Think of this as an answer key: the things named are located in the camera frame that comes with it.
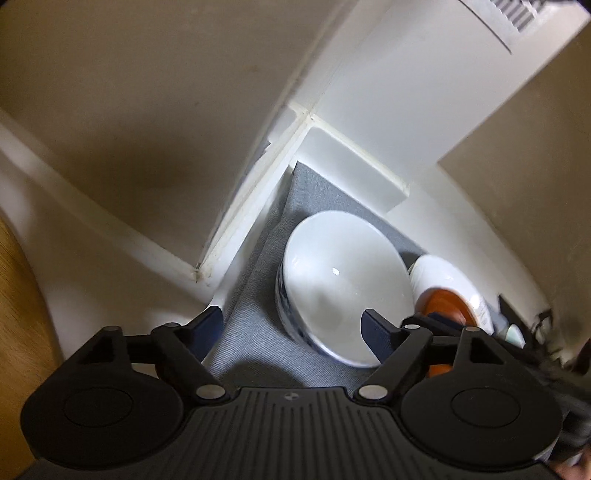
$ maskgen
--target gray cloth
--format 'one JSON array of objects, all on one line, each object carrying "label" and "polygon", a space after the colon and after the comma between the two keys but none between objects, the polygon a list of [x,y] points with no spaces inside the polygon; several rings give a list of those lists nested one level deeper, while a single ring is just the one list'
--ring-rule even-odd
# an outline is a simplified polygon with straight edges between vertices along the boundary
[{"label": "gray cloth", "polygon": [[234,387],[358,388],[371,369],[352,368],[295,343],[281,326],[275,308],[275,275],[287,239],[306,217],[343,210],[367,220],[396,247],[409,267],[425,250],[361,206],[305,165],[297,164],[287,198],[281,196],[239,282],[235,306],[207,366]]}]

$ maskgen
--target large white bowl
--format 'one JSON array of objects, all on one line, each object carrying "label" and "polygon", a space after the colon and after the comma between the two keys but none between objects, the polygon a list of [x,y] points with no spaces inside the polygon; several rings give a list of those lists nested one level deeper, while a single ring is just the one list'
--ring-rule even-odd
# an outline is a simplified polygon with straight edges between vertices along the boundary
[{"label": "large white bowl", "polygon": [[365,309],[396,326],[414,313],[410,279],[392,243],[346,212],[320,212],[296,227],[276,287],[287,332],[353,367],[379,365],[361,337]]},{"label": "large white bowl", "polygon": [[478,289],[457,267],[435,255],[423,255],[410,269],[415,308],[422,312],[434,290],[445,288],[457,293],[471,309],[476,323],[489,335],[495,333],[491,313]]}]

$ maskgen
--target vent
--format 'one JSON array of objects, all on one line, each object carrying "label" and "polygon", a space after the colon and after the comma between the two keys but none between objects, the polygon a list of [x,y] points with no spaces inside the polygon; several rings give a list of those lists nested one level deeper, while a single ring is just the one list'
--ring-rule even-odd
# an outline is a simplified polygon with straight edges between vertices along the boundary
[{"label": "vent", "polygon": [[547,0],[461,0],[511,51],[523,35],[535,30],[555,5]]}]

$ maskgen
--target hand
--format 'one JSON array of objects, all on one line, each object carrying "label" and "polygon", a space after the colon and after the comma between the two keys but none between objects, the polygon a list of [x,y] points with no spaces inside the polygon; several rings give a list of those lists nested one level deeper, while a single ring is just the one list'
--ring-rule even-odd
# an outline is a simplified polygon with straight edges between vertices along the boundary
[{"label": "hand", "polygon": [[577,465],[564,463],[553,465],[552,469],[564,480],[591,480],[591,448],[587,445]]}]

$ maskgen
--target beige panel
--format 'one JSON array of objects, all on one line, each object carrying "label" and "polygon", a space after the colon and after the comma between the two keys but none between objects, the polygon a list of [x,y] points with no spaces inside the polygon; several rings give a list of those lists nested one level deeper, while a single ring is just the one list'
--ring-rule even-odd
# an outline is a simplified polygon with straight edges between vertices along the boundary
[{"label": "beige panel", "polygon": [[11,0],[0,108],[84,193],[196,263],[344,0]]},{"label": "beige panel", "polygon": [[571,343],[591,333],[590,58],[587,27],[441,161],[570,324]]}]

